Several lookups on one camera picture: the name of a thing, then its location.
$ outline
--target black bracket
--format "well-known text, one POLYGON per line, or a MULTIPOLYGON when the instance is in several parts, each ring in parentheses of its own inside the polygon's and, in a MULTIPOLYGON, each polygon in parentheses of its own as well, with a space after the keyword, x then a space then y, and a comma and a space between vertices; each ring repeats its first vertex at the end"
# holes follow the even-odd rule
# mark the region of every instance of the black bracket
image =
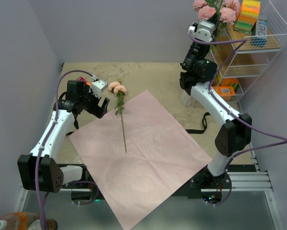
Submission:
MULTIPOLYGON (((36 160, 37 157, 31 155, 21 155, 18 159, 18 168, 24 189, 36 190, 36 160)), ((40 191, 57 193, 63 184, 63 173, 54 159, 41 157, 38 169, 40 191)))
MULTIPOLYGON (((240 119, 252 124, 252 118, 248 114, 241 115, 240 119)), ((243 150, 250 141, 251 129, 234 119, 221 126, 215 139, 215 145, 222 155, 231 157, 233 153, 243 150)))

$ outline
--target white wall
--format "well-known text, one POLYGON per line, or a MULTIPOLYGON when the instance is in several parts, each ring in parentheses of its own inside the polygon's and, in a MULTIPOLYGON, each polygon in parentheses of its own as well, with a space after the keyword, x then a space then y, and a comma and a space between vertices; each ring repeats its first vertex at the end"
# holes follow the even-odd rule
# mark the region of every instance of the white wall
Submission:
POLYGON ((29 0, 64 61, 182 62, 193 0, 29 0))
POLYGON ((0 218, 13 212, 17 159, 45 128, 59 62, 27 0, 0 0, 0 218))
MULTIPOLYGON (((287 21, 287 0, 272 1, 287 21)), ((269 70, 242 98, 242 107, 252 116, 254 125, 287 137, 287 47, 269 70)), ((254 146, 276 140, 253 132, 254 146)), ((287 230, 287 144, 256 151, 261 170, 268 170, 276 202, 287 230)))

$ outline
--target pink flower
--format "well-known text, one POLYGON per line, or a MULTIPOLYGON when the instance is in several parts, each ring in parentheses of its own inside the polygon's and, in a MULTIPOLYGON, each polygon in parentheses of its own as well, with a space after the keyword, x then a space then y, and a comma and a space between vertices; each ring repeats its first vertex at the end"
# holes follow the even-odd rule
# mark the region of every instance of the pink flower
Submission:
POLYGON ((127 90, 126 88, 123 86, 123 85, 117 85, 115 88, 114 88, 114 93, 117 94, 119 92, 122 92, 124 94, 127 93, 127 90))
POLYGON ((239 0, 225 0, 222 3, 224 6, 227 6, 236 12, 236 15, 239 14, 240 11, 240 2, 239 0))
POLYGON ((199 9, 201 9, 205 5, 207 5, 207 2, 205 0, 195 0, 192 6, 193 9, 198 12, 199 9))
POLYGON ((228 23, 230 25, 233 25, 236 21, 236 12, 228 7, 223 7, 220 9, 221 16, 220 20, 224 23, 228 23))
POLYGON ((209 18, 211 18, 215 13, 216 13, 215 8, 209 7, 209 6, 204 6, 202 9, 199 10, 198 18, 200 21, 202 21, 202 20, 206 21, 209 18))
POLYGON ((121 84, 120 84, 119 82, 117 82, 117 81, 114 81, 114 82, 112 82, 111 84, 109 84, 108 90, 109 90, 109 91, 113 91, 114 88, 117 87, 118 85, 121 85, 121 84))

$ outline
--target table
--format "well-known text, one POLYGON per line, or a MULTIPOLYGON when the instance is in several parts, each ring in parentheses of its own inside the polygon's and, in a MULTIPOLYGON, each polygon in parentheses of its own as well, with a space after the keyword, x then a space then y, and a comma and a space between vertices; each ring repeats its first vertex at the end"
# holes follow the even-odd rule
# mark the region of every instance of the table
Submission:
MULTIPOLYGON (((95 74, 98 78, 108 83, 122 79, 122 84, 128 89, 125 101, 139 95, 145 90, 149 92, 168 110, 177 121, 187 129, 202 129, 202 117, 206 109, 198 102, 192 107, 181 104, 183 90, 179 86, 181 67, 179 63, 135 63, 135 62, 67 62, 64 64, 62 74, 67 71, 81 69, 95 74)), ((67 81, 78 77, 89 79, 83 73, 72 73, 65 77, 60 84, 59 94, 66 90, 67 81)), ((103 98, 108 97, 112 102, 115 96, 109 91, 103 93, 103 98)), ((115 103, 110 103, 108 110, 111 111, 115 103)), ((82 127, 96 119, 93 115, 83 111, 78 117, 79 126, 82 127)), ((214 140, 219 132, 219 126, 215 120, 208 116, 208 129, 204 134, 191 136, 211 156, 214 157, 216 147, 214 140)), ((75 148, 66 137, 60 149, 57 163, 83 163, 75 148)), ((233 161, 233 164, 252 164, 250 154, 245 153, 233 161)))

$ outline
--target pink paper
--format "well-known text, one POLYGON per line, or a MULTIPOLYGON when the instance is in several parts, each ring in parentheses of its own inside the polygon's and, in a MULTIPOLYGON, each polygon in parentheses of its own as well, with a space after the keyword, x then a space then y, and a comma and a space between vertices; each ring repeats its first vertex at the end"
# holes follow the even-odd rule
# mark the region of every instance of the pink paper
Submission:
POLYGON ((127 153, 120 115, 113 112, 70 139, 123 229, 129 230, 211 158, 149 91, 125 104, 123 120, 127 153))

